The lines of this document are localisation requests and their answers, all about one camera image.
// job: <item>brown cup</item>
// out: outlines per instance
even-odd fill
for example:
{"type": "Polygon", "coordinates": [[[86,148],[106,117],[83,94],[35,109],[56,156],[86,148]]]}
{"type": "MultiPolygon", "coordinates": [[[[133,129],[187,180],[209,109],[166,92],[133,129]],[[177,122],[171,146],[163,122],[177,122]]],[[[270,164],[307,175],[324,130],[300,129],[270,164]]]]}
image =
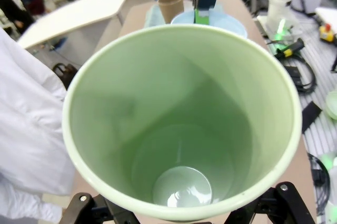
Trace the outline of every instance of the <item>brown cup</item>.
{"type": "Polygon", "coordinates": [[[158,5],[166,23],[171,23],[176,15],[184,12],[183,0],[158,0],[158,5]]]}

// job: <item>white lab coat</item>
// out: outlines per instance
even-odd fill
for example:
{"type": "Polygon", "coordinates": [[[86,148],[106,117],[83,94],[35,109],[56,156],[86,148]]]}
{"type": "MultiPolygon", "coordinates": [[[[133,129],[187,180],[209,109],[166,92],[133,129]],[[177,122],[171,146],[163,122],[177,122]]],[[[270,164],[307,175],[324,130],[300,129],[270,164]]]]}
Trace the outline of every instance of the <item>white lab coat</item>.
{"type": "Polygon", "coordinates": [[[36,194],[69,195],[75,168],[63,143],[61,80],[0,29],[0,215],[58,222],[36,194]]]}

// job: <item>green cup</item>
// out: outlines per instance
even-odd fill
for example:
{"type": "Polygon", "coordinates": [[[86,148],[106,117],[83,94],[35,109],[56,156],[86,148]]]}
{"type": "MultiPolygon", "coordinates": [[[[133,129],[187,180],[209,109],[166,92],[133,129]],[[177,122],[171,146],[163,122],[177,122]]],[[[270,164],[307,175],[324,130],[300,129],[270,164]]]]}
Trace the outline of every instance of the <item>green cup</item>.
{"type": "Polygon", "coordinates": [[[63,131],[76,168],[108,200],[188,222],[272,186],[296,152],[301,114],[291,78],[257,44],[205,25],[165,25],[85,63],[63,131]]]}

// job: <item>brown bag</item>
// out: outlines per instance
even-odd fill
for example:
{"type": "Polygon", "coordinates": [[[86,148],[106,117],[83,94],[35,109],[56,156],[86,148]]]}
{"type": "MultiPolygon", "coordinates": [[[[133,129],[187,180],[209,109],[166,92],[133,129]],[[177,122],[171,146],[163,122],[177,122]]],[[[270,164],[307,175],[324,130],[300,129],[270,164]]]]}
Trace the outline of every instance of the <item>brown bag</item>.
{"type": "Polygon", "coordinates": [[[53,67],[53,72],[60,78],[65,89],[68,89],[71,81],[77,73],[77,69],[71,64],[66,66],[62,63],[58,63],[53,67]]]}

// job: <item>person in black clothing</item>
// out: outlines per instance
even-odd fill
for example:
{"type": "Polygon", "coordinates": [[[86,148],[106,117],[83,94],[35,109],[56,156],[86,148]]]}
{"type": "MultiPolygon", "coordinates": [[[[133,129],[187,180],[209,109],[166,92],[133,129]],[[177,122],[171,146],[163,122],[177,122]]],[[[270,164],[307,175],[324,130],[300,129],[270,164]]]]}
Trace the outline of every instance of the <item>person in black clothing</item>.
{"type": "Polygon", "coordinates": [[[30,14],[20,9],[13,0],[0,0],[0,9],[7,19],[14,23],[20,34],[24,33],[34,22],[30,14]]]}

